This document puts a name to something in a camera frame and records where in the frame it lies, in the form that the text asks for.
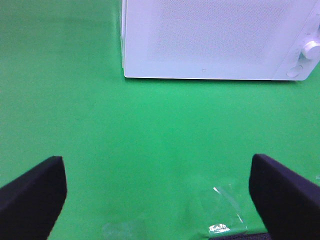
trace white microwave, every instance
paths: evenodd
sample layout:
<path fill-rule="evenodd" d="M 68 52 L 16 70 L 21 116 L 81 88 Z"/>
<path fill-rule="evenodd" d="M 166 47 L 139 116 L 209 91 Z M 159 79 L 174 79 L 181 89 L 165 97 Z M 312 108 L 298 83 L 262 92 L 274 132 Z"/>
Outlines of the white microwave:
<path fill-rule="evenodd" d="M 122 0 L 128 78 L 305 80 L 320 0 Z"/>

